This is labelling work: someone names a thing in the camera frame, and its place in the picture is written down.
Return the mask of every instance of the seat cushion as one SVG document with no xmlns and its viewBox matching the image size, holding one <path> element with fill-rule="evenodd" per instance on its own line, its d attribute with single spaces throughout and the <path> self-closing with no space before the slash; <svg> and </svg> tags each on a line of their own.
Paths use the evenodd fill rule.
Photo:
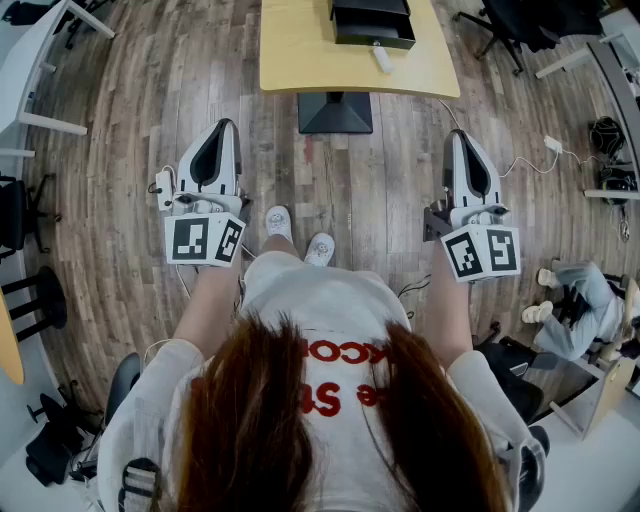
<svg viewBox="0 0 640 512">
<path fill-rule="evenodd" d="M 24 247 L 27 194 L 23 181 L 0 188 L 0 245 L 20 251 Z"/>
</svg>

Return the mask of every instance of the person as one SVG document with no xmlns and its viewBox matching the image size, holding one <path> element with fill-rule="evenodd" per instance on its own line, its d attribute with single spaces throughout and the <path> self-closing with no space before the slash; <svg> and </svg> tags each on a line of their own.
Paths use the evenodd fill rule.
<svg viewBox="0 0 640 512">
<path fill-rule="evenodd" d="M 328 267 L 328 234 L 302 261 L 284 207 L 266 228 L 239 318 L 239 256 L 200 268 L 173 339 L 109 423 L 107 512 L 518 510 L 532 460 L 540 492 L 543 448 L 473 351 L 469 287 L 440 242 L 426 342 L 377 274 Z"/>
<path fill-rule="evenodd" d="M 625 300 L 616 295 L 600 269 L 593 262 L 563 264 L 553 262 L 553 270 L 541 268 L 538 284 L 551 289 L 569 286 L 575 288 L 589 308 L 574 322 L 571 328 L 561 324 L 553 316 L 553 303 L 544 301 L 540 305 L 529 306 L 522 312 L 525 323 L 541 323 L 542 329 L 534 343 L 559 357 L 574 361 L 587 351 L 594 339 L 602 340 L 609 348 L 621 348 L 623 355 L 637 355 L 638 341 L 631 339 L 629 327 L 636 324 L 640 315 L 640 292 L 631 280 L 627 293 L 630 294 L 632 318 L 625 326 Z"/>
</svg>

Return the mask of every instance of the person sitting on floor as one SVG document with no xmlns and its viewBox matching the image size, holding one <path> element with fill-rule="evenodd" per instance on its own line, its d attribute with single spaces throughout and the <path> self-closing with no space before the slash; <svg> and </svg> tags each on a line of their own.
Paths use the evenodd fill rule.
<svg viewBox="0 0 640 512">
<path fill-rule="evenodd" d="M 631 339 L 631 326 L 640 321 L 640 291 L 635 281 L 630 281 L 624 300 L 611 290 L 593 262 L 575 265 L 554 262 L 552 268 L 553 271 L 540 269 L 538 284 L 553 289 L 562 286 L 575 288 L 589 309 L 570 329 L 552 315 L 551 301 L 529 306 L 522 312 L 522 321 L 542 324 L 534 343 L 569 361 L 582 357 L 595 338 L 602 340 L 605 345 L 613 344 L 609 348 L 619 350 L 623 356 L 637 356 L 640 342 Z"/>
</svg>

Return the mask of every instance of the gray pants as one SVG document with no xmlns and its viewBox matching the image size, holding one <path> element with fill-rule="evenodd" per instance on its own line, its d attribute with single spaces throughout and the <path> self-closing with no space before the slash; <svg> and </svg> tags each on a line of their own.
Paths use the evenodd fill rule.
<svg viewBox="0 0 640 512">
<path fill-rule="evenodd" d="M 544 350 L 573 361 L 580 358 L 593 339 L 598 337 L 603 322 L 616 323 L 614 318 L 609 317 L 616 315 L 618 298 L 594 263 L 562 264 L 555 270 L 555 274 L 560 283 L 576 288 L 589 304 L 589 310 L 573 324 L 572 329 L 562 325 L 553 315 L 549 315 L 536 335 L 535 343 Z"/>
</svg>

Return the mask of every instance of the white table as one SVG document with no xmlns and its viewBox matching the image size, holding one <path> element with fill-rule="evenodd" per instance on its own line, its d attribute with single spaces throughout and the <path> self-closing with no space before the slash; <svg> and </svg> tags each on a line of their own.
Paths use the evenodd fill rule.
<svg viewBox="0 0 640 512">
<path fill-rule="evenodd" d="M 623 31 L 624 36 L 632 48 L 634 48 L 634 37 L 638 33 L 634 30 L 632 35 Z M 620 127 L 624 134 L 626 145 L 625 151 L 628 150 L 628 157 L 631 160 L 630 165 L 616 165 L 624 170 L 632 170 L 636 175 L 636 183 L 640 184 L 640 110 L 636 104 L 635 97 L 631 92 L 631 88 L 627 79 L 618 63 L 613 51 L 606 44 L 620 35 L 608 36 L 603 38 L 603 42 L 587 43 L 582 48 L 564 59 L 541 69 L 536 73 L 537 78 L 547 76 L 554 71 L 560 69 L 568 70 L 578 66 L 584 62 L 594 62 L 598 73 L 607 86 L 607 91 L 613 103 L 616 117 L 620 121 Z M 607 199 L 635 199 L 640 200 L 640 191 L 625 190 L 585 190 L 586 197 L 600 197 Z"/>
<path fill-rule="evenodd" d="M 18 123 L 76 135 L 87 134 L 87 128 L 84 126 L 35 115 L 25 110 L 29 93 L 36 85 L 39 70 L 48 73 L 54 73 L 56 70 L 45 58 L 53 42 L 53 32 L 67 10 L 109 39 L 115 36 L 113 30 L 72 0 L 62 0 L 51 8 L 9 50 L 0 69 L 0 134 Z M 33 157 L 35 152 L 6 148 L 0 149 L 0 156 Z"/>
</svg>

